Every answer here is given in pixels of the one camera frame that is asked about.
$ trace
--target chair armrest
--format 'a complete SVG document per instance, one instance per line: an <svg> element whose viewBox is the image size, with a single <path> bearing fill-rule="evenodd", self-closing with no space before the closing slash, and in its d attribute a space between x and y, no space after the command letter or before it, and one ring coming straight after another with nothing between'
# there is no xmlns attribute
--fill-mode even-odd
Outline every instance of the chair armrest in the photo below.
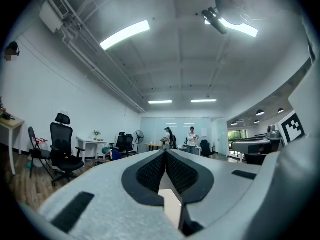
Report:
<svg viewBox="0 0 320 240"><path fill-rule="evenodd" d="M50 148L55 151L59 151L59 149L55 145L50 145Z"/></svg>
<svg viewBox="0 0 320 240"><path fill-rule="evenodd" d="M81 147L78 147L78 146L76 146L75 147L77 150L80 150L80 151L85 151L85 149L83 149L83 148L81 148Z"/></svg>

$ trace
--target headrest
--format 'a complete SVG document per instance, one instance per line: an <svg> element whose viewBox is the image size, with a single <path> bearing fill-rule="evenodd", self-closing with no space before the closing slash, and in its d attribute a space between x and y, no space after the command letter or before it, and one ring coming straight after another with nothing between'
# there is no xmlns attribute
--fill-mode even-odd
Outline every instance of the headrest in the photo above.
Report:
<svg viewBox="0 0 320 240"><path fill-rule="evenodd" d="M65 114L58 113L55 121L64 125L70 125L70 117Z"/></svg>

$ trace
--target man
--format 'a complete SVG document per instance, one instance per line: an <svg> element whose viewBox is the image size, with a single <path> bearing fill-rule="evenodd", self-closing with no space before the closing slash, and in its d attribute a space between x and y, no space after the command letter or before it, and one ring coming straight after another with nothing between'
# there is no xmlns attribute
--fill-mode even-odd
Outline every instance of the man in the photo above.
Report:
<svg viewBox="0 0 320 240"><path fill-rule="evenodd" d="M17 42L11 42L4 51L4 59L7 62L14 61L19 56L20 50Z"/></svg>
<svg viewBox="0 0 320 240"><path fill-rule="evenodd" d="M199 140L199 136L195 134L195 128L192 126L190 128L190 133L188 136L188 143L186 146L186 151L190 154L196 154L196 142Z"/></svg>

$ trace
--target fluorescent light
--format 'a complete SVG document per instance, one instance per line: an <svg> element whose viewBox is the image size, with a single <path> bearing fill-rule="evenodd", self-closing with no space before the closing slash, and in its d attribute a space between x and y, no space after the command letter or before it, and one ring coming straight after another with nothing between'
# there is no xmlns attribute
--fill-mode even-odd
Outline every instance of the fluorescent light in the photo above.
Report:
<svg viewBox="0 0 320 240"><path fill-rule="evenodd" d="M149 104L172 103L172 100L149 101Z"/></svg>
<svg viewBox="0 0 320 240"><path fill-rule="evenodd" d="M241 25L233 25L230 22L226 21L224 18L219 19L219 21L228 29L236 30L242 33L245 33L249 36L256 37L258 34L258 29L253 26L242 23ZM204 20L204 24L211 25L207 20Z"/></svg>
<svg viewBox="0 0 320 240"><path fill-rule="evenodd" d="M191 100L191 102L195 103L195 102L216 102L216 99L193 99Z"/></svg>
<svg viewBox="0 0 320 240"><path fill-rule="evenodd" d="M110 36L106 40L104 40L102 43L100 43L100 46L107 50L111 46L114 46L115 44L132 37L136 34L139 34L141 32L150 30L150 26L147 20L141 21L139 23L133 24L131 26L126 27L125 29L120 30L119 32L115 33L114 35Z"/></svg>

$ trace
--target potted plant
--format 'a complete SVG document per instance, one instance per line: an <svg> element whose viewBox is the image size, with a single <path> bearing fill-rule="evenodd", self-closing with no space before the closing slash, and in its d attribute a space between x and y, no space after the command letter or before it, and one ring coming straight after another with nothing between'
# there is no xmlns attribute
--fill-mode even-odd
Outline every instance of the potted plant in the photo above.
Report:
<svg viewBox="0 0 320 240"><path fill-rule="evenodd" d="M93 131L93 135L95 136L94 140L96 141L96 140L97 140L97 137L98 137L99 135L101 135L101 133L100 133L100 131L98 131L98 130L94 130L94 131Z"/></svg>

